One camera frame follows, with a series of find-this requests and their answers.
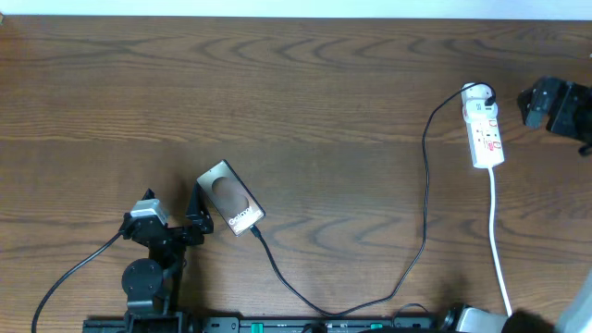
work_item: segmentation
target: black cable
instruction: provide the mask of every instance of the black cable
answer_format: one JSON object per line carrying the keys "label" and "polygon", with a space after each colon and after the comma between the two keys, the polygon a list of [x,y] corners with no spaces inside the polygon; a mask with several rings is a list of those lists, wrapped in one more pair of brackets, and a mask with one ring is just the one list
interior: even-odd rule
{"label": "black cable", "polygon": [[419,308],[424,309],[424,312],[429,313],[429,311],[427,311],[427,309],[422,304],[420,304],[420,303],[407,303],[407,304],[403,305],[401,308],[399,308],[399,310],[397,310],[397,312],[395,313],[395,315],[392,316],[392,323],[391,323],[391,326],[392,327],[395,327],[395,319],[397,319],[397,317],[399,316],[399,314],[403,310],[408,309],[410,307],[419,307]]}
{"label": "black cable", "polygon": [[424,163],[425,163],[425,197],[424,197],[424,223],[423,223],[423,233],[422,233],[422,245],[419,248],[419,251],[417,252],[417,255],[415,256],[415,258],[413,259],[413,261],[411,261],[411,263],[409,264],[409,266],[407,267],[407,269],[405,270],[405,272],[403,273],[403,275],[399,279],[399,282],[395,286],[395,289],[390,293],[390,295],[388,295],[387,297],[384,297],[384,298],[375,300],[375,301],[366,302],[366,303],[363,303],[363,304],[354,306],[354,307],[352,307],[349,310],[345,310],[345,311],[342,311],[342,312],[339,312],[339,313],[330,313],[329,311],[325,311],[325,310],[319,308],[318,306],[312,304],[310,301],[308,301],[296,289],[294,289],[291,286],[291,284],[288,283],[288,281],[281,275],[281,273],[279,272],[278,265],[276,265],[276,260],[274,259],[274,256],[271,254],[271,251],[269,251],[269,247],[267,246],[267,243],[265,242],[265,240],[263,238],[263,235],[261,234],[261,231],[259,231],[259,228],[257,228],[257,226],[252,226],[251,227],[251,232],[263,244],[263,247],[265,248],[265,252],[267,253],[267,257],[269,258],[269,263],[271,264],[272,268],[274,269],[274,272],[276,273],[277,278],[279,278],[279,281],[281,281],[281,283],[283,283],[284,286],[286,286],[286,288],[288,288],[292,293],[294,293],[294,295],[298,296],[299,299],[301,299],[303,302],[305,302],[308,306],[310,306],[311,308],[313,308],[319,314],[325,315],[325,316],[329,316],[329,317],[341,317],[341,316],[348,315],[348,314],[350,314],[350,313],[352,313],[354,311],[363,309],[363,308],[368,307],[368,306],[376,305],[376,304],[379,304],[379,303],[382,303],[382,302],[388,302],[388,301],[390,301],[397,294],[397,291],[399,291],[399,288],[401,287],[403,281],[405,280],[405,278],[407,278],[407,276],[409,275],[409,272],[411,272],[411,269],[415,266],[415,264],[419,260],[419,257],[424,252],[424,248],[426,247],[426,238],[427,238],[427,234],[426,234],[426,230],[427,230],[427,197],[428,197],[428,194],[429,194],[429,167],[427,165],[427,153],[426,153],[426,134],[427,134],[427,129],[429,129],[429,125],[432,122],[432,118],[434,117],[434,115],[436,114],[436,112],[442,106],[444,106],[446,103],[448,103],[452,98],[456,97],[459,93],[462,93],[462,92],[464,92],[467,89],[471,89],[471,88],[473,88],[473,87],[475,87],[476,85],[479,85],[479,84],[484,84],[487,87],[489,87],[489,89],[491,89],[492,96],[486,99],[485,104],[486,105],[493,105],[495,103],[495,101],[496,101],[496,93],[493,90],[493,88],[490,85],[488,85],[487,83],[477,82],[477,83],[473,83],[473,84],[471,84],[469,86],[466,86],[466,87],[460,89],[458,92],[455,92],[451,97],[447,98],[441,105],[439,105],[432,112],[432,114],[429,116],[429,118],[427,119],[427,123],[425,124],[424,134],[422,135],[422,151],[424,153]]}
{"label": "black cable", "polygon": [[41,311],[42,311],[43,307],[45,306],[45,304],[47,303],[47,300],[49,300],[49,297],[54,293],[54,291],[56,291],[57,287],[59,287],[59,285],[61,285],[62,282],[64,282],[74,272],[79,270],[79,268],[88,264],[97,255],[101,254],[104,250],[106,250],[109,246],[111,246],[111,244],[113,244],[115,241],[117,241],[119,236],[121,236],[121,234],[117,233],[117,235],[113,236],[113,238],[111,240],[109,240],[105,245],[103,245],[95,253],[91,254],[88,258],[82,260],[78,265],[75,265],[74,267],[70,268],[70,270],[68,272],[66,272],[66,274],[64,274],[64,276],[61,277],[49,291],[47,291],[47,293],[45,294],[45,297],[43,297],[43,299],[39,303],[39,306],[37,307],[37,311],[35,311],[35,315],[33,316],[33,321],[31,323],[31,333],[37,332],[37,321],[39,321],[39,316],[41,315]]}

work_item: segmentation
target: wooden table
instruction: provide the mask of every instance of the wooden table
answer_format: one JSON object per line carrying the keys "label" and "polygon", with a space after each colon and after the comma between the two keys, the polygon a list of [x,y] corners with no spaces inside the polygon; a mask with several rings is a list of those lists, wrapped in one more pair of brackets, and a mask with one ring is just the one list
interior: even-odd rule
{"label": "wooden table", "polygon": [[[579,143],[521,121],[543,75],[590,84],[592,23],[483,20],[8,17],[0,28],[0,332],[30,329],[52,284],[95,251],[147,188],[183,223],[190,190],[226,158],[267,211],[287,279],[338,311],[387,295],[421,241],[421,134],[465,82],[498,91],[498,244],[514,308],[556,320],[592,262],[592,167]],[[424,255],[391,302],[503,312],[487,241],[487,172],[457,99],[429,132]],[[261,244],[215,233],[187,253],[198,313],[315,315]],[[40,332],[121,316],[118,240],[45,306]]]}

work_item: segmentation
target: white cable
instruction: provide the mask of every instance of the white cable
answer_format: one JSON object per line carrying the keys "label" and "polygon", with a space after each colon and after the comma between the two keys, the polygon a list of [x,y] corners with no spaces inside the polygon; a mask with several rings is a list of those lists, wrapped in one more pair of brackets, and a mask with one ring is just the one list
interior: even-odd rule
{"label": "white cable", "polygon": [[489,211],[489,243],[491,244],[491,254],[493,255],[493,264],[496,267],[498,274],[499,289],[501,290],[501,297],[503,304],[506,306],[506,313],[508,316],[512,315],[512,307],[510,306],[510,298],[508,298],[508,291],[506,291],[506,284],[503,282],[503,275],[501,274],[500,259],[498,258],[498,247],[496,246],[495,234],[495,214],[496,214],[496,180],[493,177],[493,167],[487,168],[489,171],[489,187],[491,188],[491,208]]}

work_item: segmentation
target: white background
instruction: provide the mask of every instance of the white background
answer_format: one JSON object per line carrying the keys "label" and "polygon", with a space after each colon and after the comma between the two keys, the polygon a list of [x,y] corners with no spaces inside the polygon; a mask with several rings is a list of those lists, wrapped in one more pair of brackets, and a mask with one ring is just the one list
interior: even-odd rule
{"label": "white background", "polygon": [[0,0],[6,15],[592,19],[592,0]]}

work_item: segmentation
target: white power strip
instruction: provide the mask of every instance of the white power strip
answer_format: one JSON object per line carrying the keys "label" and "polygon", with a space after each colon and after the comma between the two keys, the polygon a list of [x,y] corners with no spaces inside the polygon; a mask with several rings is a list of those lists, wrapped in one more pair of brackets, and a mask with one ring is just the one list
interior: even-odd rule
{"label": "white power strip", "polygon": [[492,91],[480,84],[462,92],[462,116],[469,133],[469,146],[473,167],[494,167],[504,161],[501,148],[500,128],[496,116],[498,105],[486,105]]}

